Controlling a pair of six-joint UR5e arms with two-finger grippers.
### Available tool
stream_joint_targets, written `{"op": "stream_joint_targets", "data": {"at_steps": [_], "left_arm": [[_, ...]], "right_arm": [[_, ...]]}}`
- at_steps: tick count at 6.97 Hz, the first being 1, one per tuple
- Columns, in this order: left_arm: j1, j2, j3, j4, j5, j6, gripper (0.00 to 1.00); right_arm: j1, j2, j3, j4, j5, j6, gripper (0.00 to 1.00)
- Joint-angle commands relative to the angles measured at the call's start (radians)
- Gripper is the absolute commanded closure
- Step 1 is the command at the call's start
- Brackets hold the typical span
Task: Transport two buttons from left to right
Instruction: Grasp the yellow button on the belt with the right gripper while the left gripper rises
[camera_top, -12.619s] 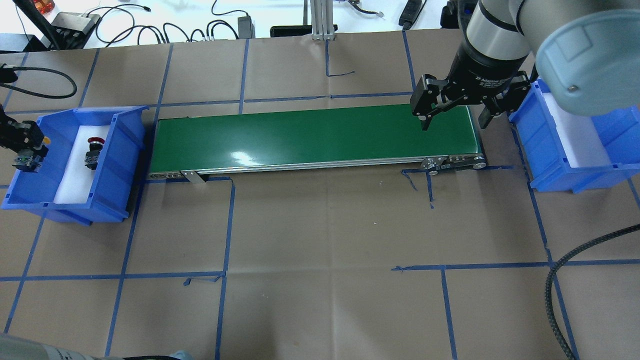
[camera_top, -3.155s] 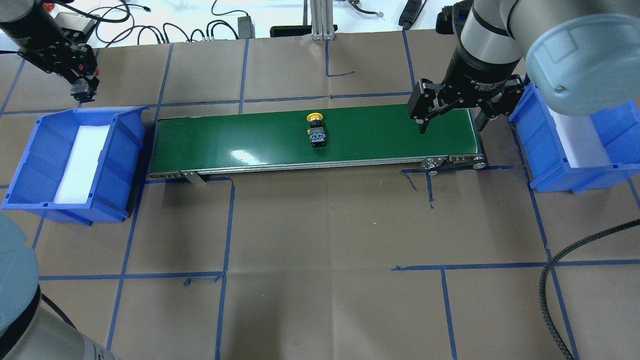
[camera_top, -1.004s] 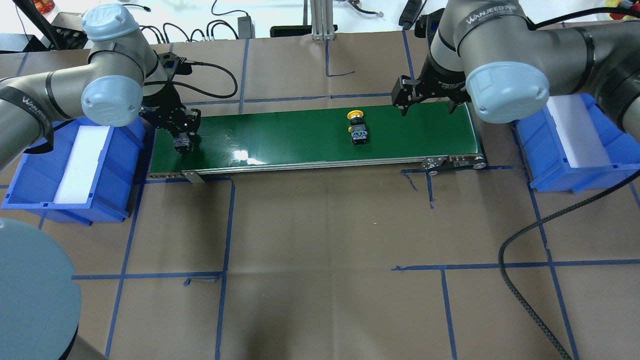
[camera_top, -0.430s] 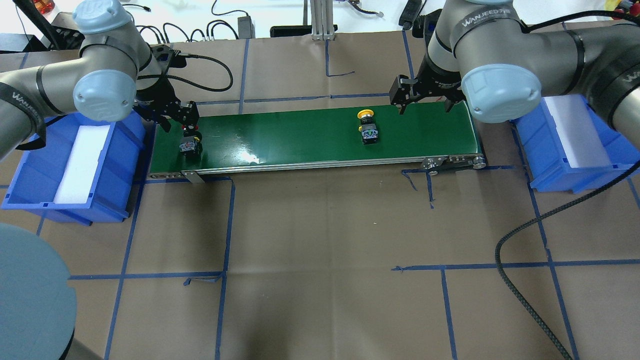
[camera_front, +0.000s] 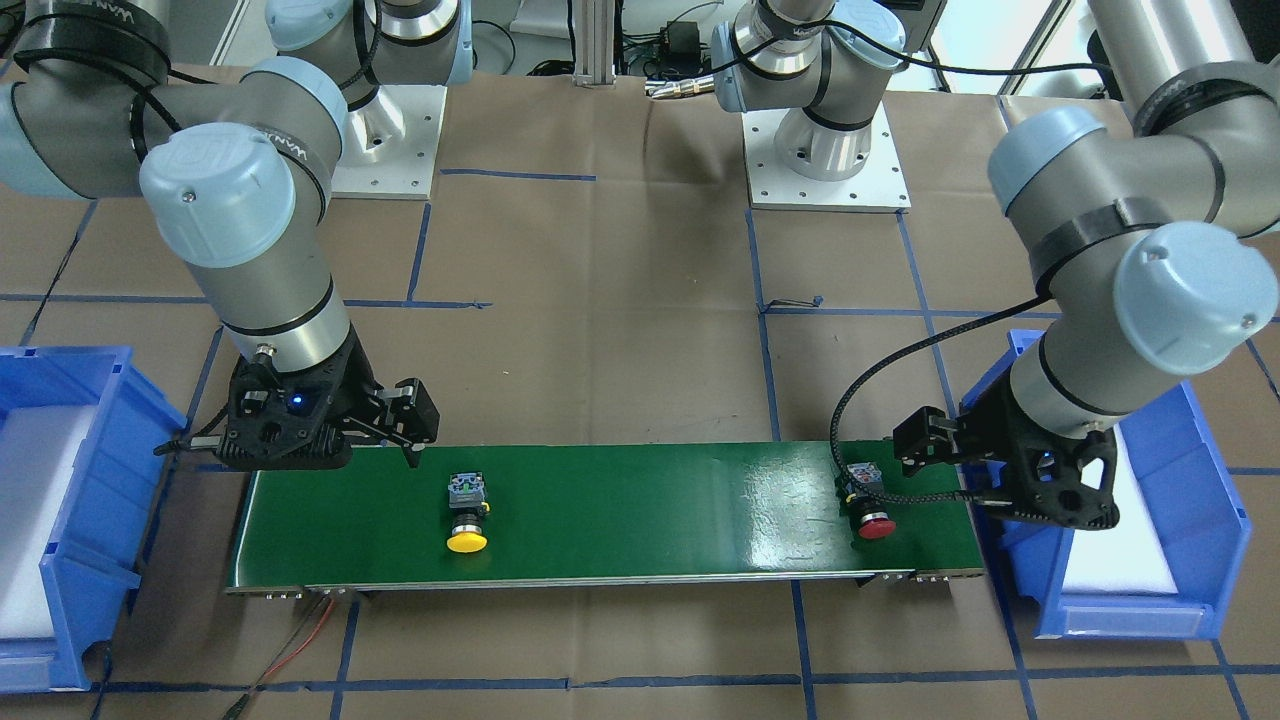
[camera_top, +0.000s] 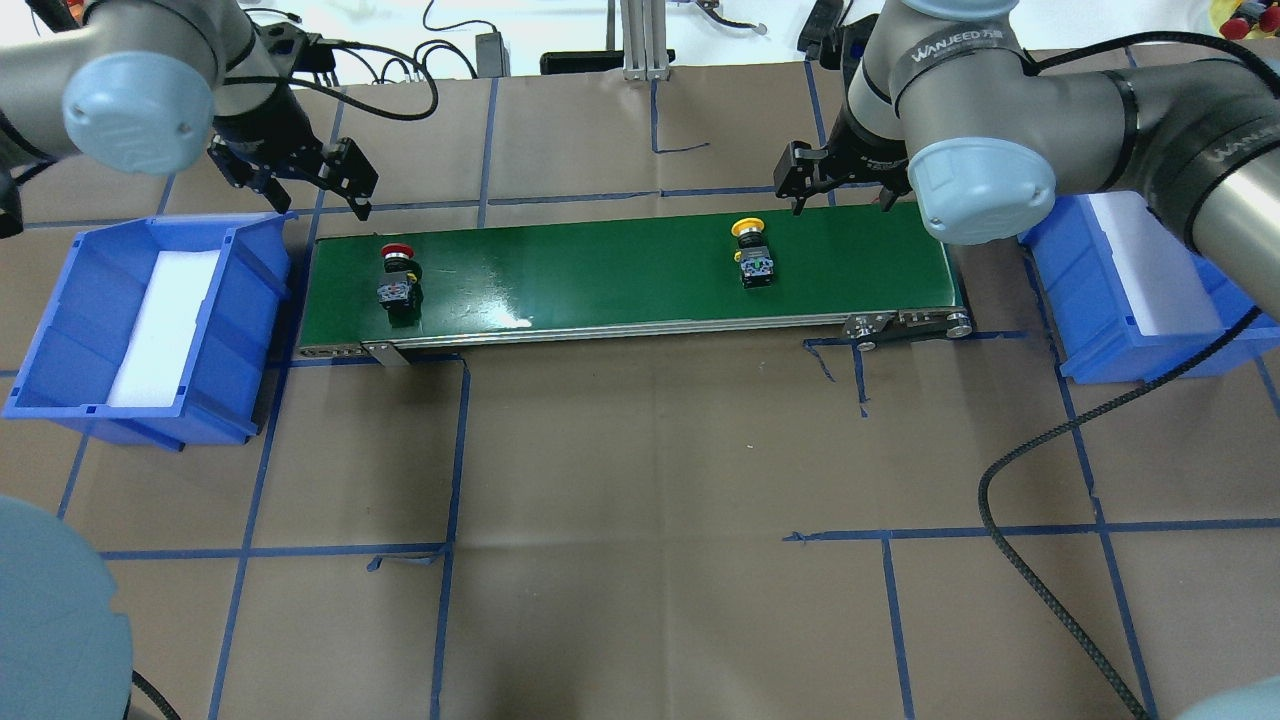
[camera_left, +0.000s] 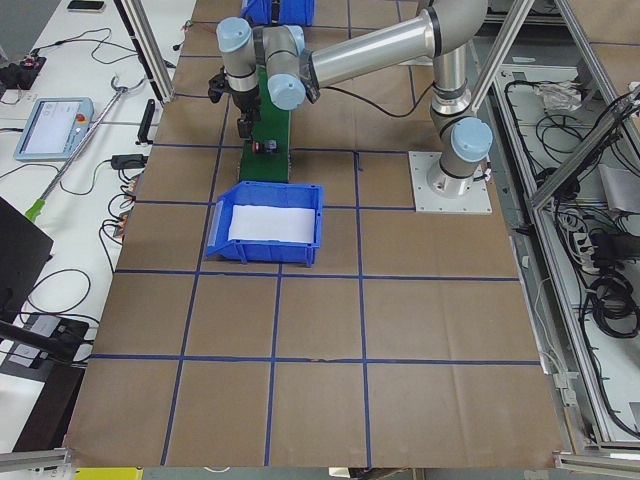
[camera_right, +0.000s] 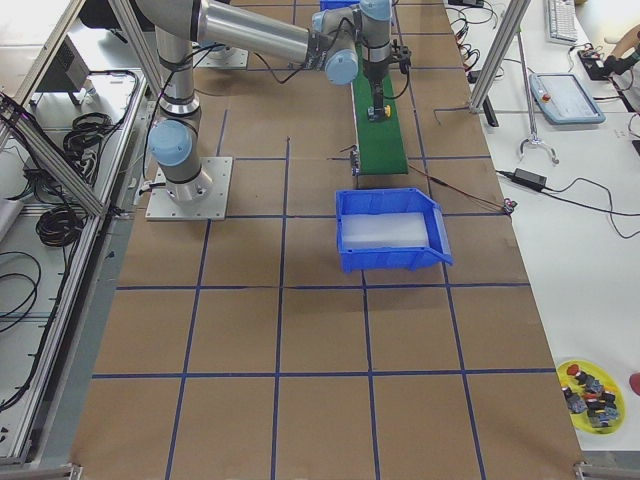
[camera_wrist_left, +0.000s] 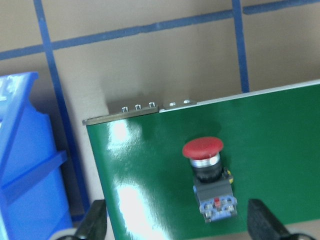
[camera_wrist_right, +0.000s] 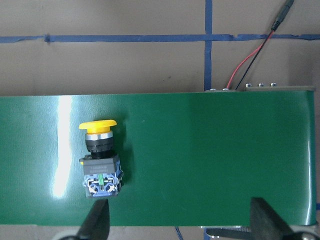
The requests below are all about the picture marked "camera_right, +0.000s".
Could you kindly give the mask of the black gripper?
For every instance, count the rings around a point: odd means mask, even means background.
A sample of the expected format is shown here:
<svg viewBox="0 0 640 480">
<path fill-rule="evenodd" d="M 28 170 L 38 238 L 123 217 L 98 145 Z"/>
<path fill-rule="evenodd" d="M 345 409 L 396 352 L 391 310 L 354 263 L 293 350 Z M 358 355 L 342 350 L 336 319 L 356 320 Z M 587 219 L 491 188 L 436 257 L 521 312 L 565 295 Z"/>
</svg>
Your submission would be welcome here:
<svg viewBox="0 0 640 480">
<path fill-rule="evenodd" d="M 389 58 L 380 61 L 370 61 L 363 59 L 363 74 L 371 87 L 372 106 L 381 107 L 384 105 L 384 79 L 388 76 Z"/>
</svg>

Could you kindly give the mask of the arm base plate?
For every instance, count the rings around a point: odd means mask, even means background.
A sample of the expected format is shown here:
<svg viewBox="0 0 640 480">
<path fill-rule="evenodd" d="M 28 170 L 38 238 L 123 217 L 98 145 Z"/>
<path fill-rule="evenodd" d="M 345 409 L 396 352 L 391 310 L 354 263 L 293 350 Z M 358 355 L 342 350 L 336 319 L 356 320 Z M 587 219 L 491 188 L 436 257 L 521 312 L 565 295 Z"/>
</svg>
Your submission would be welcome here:
<svg viewBox="0 0 640 480">
<path fill-rule="evenodd" d="M 226 217 L 232 157 L 201 157 L 201 171 L 185 184 L 168 182 L 157 170 L 146 209 L 150 221 L 224 220 Z"/>
</svg>

